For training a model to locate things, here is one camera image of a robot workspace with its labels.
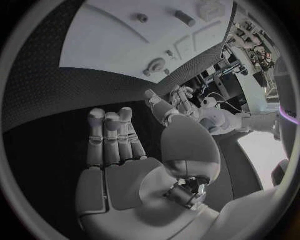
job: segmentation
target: perforated mesh panel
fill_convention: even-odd
[[[225,42],[190,60],[159,84],[105,71],[59,68],[66,34],[82,3],[67,0],[60,5],[36,28],[18,54],[5,89],[4,131],[66,111],[140,101],[147,89],[165,95],[174,85],[187,82],[220,60]]]

